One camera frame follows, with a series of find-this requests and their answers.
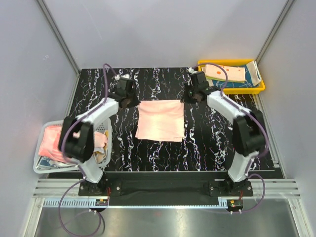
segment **white laundry basket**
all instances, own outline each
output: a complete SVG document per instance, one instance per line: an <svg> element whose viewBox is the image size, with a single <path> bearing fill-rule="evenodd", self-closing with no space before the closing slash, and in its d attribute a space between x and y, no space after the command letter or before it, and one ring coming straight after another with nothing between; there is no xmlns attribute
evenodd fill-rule
<svg viewBox="0 0 316 237"><path fill-rule="evenodd" d="M39 156L39 149L40 149L40 145L41 142L43 141L44 138L44 132L45 132L45 128L47 128L48 126L52 126L52 125L63 125L63 120L60 121L53 121L53 122L48 122L46 123L39 134L39 140L38 140L38 144L36 146L36 151L35 151L35 155L34 155L34 164L33 164L33 170L38 173L38 174L44 174L44 173L54 173L54 172L65 172L65 171L74 171L74 170L78 170L77 167L75 166L70 166L70 167L51 167L49 169L38 169L38 163L40 161L40 159L42 158L41 156ZM108 118L106 119L101 125L99 125L95 131L104 133L105 131L108 131L108 145L107 145L107 150L106 150L106 157L105 159L103 159L103 161L101 161L98 164L98 167L105 167L107 166L107 164L110 162L111 159L111 151L112 151L112 126L111 126L111 120Z"/></svg>

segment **pink cloth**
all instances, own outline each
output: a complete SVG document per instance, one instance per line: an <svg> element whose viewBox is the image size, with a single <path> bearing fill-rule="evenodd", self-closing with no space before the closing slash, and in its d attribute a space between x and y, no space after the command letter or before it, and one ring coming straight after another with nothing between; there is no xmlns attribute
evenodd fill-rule
<svg viewBox="0 0 316 237"><path fill-rule="evenodd" d="M182 142L184 104L180 100L142 101L136 138L164 142Z"/></svg>
<svg viewBox="0 0 316 237"><path fill-rule="evenodd" d="M63 154L58 149L58 143L61 135L61 126L49 126L45 128L44 137L39 147L39 156L48 157L59 162L65 161ZM74 137L79 137L79 133L74 133ZM103 148L108 142L105 134L94 133L94 147Z"/></svg>

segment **plastic basket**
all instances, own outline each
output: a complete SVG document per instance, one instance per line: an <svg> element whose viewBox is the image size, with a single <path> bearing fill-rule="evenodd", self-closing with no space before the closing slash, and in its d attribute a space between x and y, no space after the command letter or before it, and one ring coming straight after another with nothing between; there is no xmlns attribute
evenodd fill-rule
<svg viewBox="0 0 316 237"><path fill-rule="evenodd" d="M39 154L39 149L40 149L41 142L42 142L43 137L44 137L45 128L47 128L48 126L52 126L52 125L60 125L60 126L62 126L63 125L63 120L48 122L42 127L42 129L40 131L40 134L39 134L38 144L36 146L36 151L35 151L35 155L34 155L33 170L36 173L38 173L38 174L78 170L78 168L74 167L74 166L72 166L72 167L52 167L51 169L45 169L45 170L37 169L37 164L38 164L38 162L39 162L39 160L41 158L41 156L39 156L38 154ZM111 126L111 120L109 118L107 120L105 120L100 126L98 126L95 131L104 133L106 130L109 132L108 133L108 145L107 145L106 157L105 157L105 159L103 159L98 164L98 167L105 167L105 166L107 166L107 164L111 160L112 126Z"/></svg>
<svg viewBox="0 0 316 237"><path fill-rule="evenodd" d="M250 63L253 59L236 59L236 60L200 60L200 63L215 63L223 66L243 66L247 63ZM265 84L263 83L263 79L261 80L260 84L257 87L252 88L225 88L225 94L259 94L260 91L263 91L266 88Z"/></svg>

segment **metal floor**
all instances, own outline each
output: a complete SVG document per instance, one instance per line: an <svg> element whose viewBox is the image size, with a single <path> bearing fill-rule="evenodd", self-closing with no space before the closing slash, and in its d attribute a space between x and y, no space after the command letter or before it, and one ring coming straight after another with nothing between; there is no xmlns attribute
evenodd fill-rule
<svg viewBox="0 0 316 237"><path fill-rule="evenodd" d="M244 209L255 201L244 200ZM68 222L82 208L62 209ZM205 209L113 209L102 212L106 222L102 237L297 237L298 232L285 199L265 199L253 212L231 216L224 210ZM77 235L92 233L99 220L92 213L84 214L67 224ZM57 208L43 208L36 237L68 237L58 219Z"/></svg>

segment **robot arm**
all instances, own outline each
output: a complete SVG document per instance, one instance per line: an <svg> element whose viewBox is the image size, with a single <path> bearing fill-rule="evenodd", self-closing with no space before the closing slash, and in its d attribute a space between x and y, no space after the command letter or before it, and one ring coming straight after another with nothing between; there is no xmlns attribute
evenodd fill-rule
<svg viewBox="0 0 316 237"><path fill-rule="evenodd" d="M263 115L251 111L231 100L218 87L209 87L204 72L194 72L191 80L185 85L182 101L197 103L206 101L207 105L221 113L233 125L232 143L235 156L232 166L228 170L228 189L238 187L248 177L248 171L254 162L254 157L265 147L265 139L259 127L243 111L253 115L264 127Z"/></svg>
<svg viewBox="0 0 316 237"><path fill-rule="evenodd" d="M136 95L135 81L124 75L118 80L118 85L113 93L109 93L107 100L103 98L96 106L76 118L66 117L64 119L59 149L65 139L66 132L72 124L82 117L81 122L75 126L67 137L65 153L72 161L80 165L81 170L86 175L87 181L99 183L103 176L103 171L97 166L93 156L94 151L94 130L107 118L115 115L120 109L131 108L139 104ZM73 137L74 132L79 132L79 138Z"/></svg>

